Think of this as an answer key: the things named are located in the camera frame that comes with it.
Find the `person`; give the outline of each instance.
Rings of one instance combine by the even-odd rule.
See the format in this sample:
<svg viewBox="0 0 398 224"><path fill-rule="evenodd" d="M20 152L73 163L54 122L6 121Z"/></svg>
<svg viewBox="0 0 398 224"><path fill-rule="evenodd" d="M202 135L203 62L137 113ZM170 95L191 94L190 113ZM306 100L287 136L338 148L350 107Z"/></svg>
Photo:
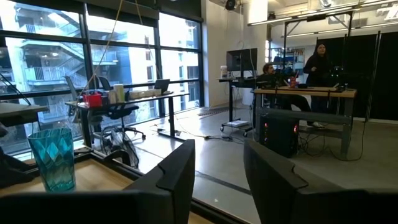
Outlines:
<svg viewBox="0 0 398 224"><path fill-rule="evenodd" d="M316 87L327 86L327 75L330 73L331 63L323 43L318 43L313 55L304 66L304 73L308 74L307 85ZM322 96L311 96L311 109L314 112L326 113L328 99Z"/></svg>
<svg viewBox="0 0 398 224"><path fill-rule="evenodd" d="M257 77L257 81L265 81L272 82L275 77L274 66L271 63L267 63L262 68L263 74ZM282 80L276 80L276 85L284 86L286 85ZM304 96L300 95L284 95L282 96L282 109L284 110L292 110L292 105L298 107L301 111L311 112L311 107L308 104L307 99ZM323 128L323 126L318 122L307 121L309 126L313 126L316 128Z"/></svg>

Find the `glass wall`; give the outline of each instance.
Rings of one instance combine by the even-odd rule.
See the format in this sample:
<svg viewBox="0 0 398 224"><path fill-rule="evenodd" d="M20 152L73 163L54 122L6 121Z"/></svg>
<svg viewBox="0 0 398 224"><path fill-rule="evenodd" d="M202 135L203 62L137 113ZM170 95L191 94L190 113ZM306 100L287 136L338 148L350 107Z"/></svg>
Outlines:
<svg viewBox="0 0 398 224"><path fill-rule="evenodd" d="M201 105L200 23L161 14L158 27L75 12L1 1L0 8L0 100L46 106L40 123L8 127L0 138L7 154L26 152L27 136L41 129L68 127L80 138L78 124L69 116L65 102L74 100L65 77L80 91L95 71L111 85L128 90L148 90L160 78L170 79L170 91L189 95L174 98L175 110ZM111 38L105 54L108 40ZM126 124L159 118L168 113L158 101L139 103L138 110L124 118ZM101 127L120 124L103 118Z"/></svg>

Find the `blue object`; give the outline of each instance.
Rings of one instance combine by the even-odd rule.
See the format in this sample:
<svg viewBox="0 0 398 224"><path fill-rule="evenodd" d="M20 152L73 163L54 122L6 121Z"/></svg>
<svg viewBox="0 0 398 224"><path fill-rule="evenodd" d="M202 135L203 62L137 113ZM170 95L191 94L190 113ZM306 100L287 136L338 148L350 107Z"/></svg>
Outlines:
<svg viewBox="0 0 398 224"><path fill-rule="evenodd" d="M48 129L28 137L37 167L48 192L75 189L75 163L72 131Z"/></svg>

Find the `desk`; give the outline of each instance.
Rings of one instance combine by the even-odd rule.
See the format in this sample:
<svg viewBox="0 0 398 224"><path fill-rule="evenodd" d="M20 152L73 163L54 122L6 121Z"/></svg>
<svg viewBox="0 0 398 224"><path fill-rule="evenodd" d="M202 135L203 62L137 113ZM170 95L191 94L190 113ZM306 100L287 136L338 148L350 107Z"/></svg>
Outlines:
<svg viewBox="0 0 398 224"><path fill-rule="evenodd" d="M164 136L168 136L171 138L177 138L175 136L175 126L174 126L174 103L173 103L173 98L176 96L186 96L189 95L189 93L172 93L169 95L162 95L162 96L153 96L153 97L145 97L145 98L139 98L136 100L129 100L124 103L115 103L111 105L104 105L100 107L91 107L89 108L87 105L84 103L78 103L76 106L76 101L71 101L71 102L66 102L65 104L68 106L73 106L76 107L78 110L81 111L81 127L83 129L83 139L85 140L85 145L88 147L91 147L91 137L90 137L90 129L89 129L89 123L88 123L88 112L89 111L106 111L110 107L113 106L121 106L121 105L128 105L128 104L135 104L135 103L142 103L142 102L147 102L147 101L152 101L152 100L163 100L163 99L169 99L169 123L170 123L170 134L165 131L159 131L158 133Z"/></svg>
<svg viewBox="0 0 398 224"><path fill-rule="evenodd" d="M37 175L33 181L0 189L0 197L22 192L43 192L45 189L42 179L38 176L38 170L30 171L30 173ZM132 168L126 168L124 165L116 161L104 162L104 160L102 160L102 156L95 153L76 156L75 177L76 191L78 192L124 190L134 182L133 180L138 178L133 173ZM211 224L212 222L196 213L190 212L188 224L199 223Z"/></svg>
<svg viewBox="0 0 398 224"><path fill-rule="evenodd" d="M353 127L353 106L354 106L354 98L356 96L356 90L346 90L346 91L336 91L335 88L328 87L313 87L307 89L299 89L299 88L290 88L288 86L283 86L278 89L265 89L265 90L254 90L254 94L256 94L256 126L260 125L260 115L262 114L270 114L277 116L286 116L295 119L302 119L306 121L320 121L331 124L339 124L343 126L342 131L333 131L329 134L331 137L341 138L341 149L340 154L343 157L347 156L349 142L351 139L351 130ZM303 111L289 111L289 110L280 110L274 108L266 108L262 105L262 96L263 94L271 94L271 95L310 95L310 96L325 96L325 97L337 97L344 100L344 115L335 115L335 114L326 114L326 113L314 113L314 112L303 112ZM259 138L259 132L256 131L256 138Z"/></svg>
<svg viewBox="0 0 398 224"><path fill-rule="evenodd" d="M228 105L228 110L229 110L229 120L228 122L234 121L233 119L233 88L250 88L250 89L255 89L258 85L262 85L265 82L257 82L255 79L248 78L248 79L237 79L237 78L220 78L218 79L219 83L224 83L228 82L229 83L229 105ZM223 123L221 125L221 131L224 130L224 126L229 126L226 123ZM237 129L242 129L244 130L244 136L247 136L247 132L253 130L253 127L251 125L245 125L241 127L234 127Z"/></svg>
<svg viewBox="0 0 398 224"><path fill-rule="evenodd" d="M0 103L0 122L6 127L39 121L37 113L48 110L46 106Z"/></svg>

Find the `laptop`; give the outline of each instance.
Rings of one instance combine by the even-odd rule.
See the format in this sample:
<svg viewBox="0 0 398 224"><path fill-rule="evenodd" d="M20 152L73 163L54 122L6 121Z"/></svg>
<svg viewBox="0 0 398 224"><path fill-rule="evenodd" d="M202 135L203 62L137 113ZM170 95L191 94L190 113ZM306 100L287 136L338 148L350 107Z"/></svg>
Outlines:
<svg viewBox="0 0 398 224"><path fill-rule="evenodd" d="M155 89L162 90L162 95L171 94L172 92L167 91L167 89L169 88L169 83L170 83L169 79L156 80Z"/></svg>

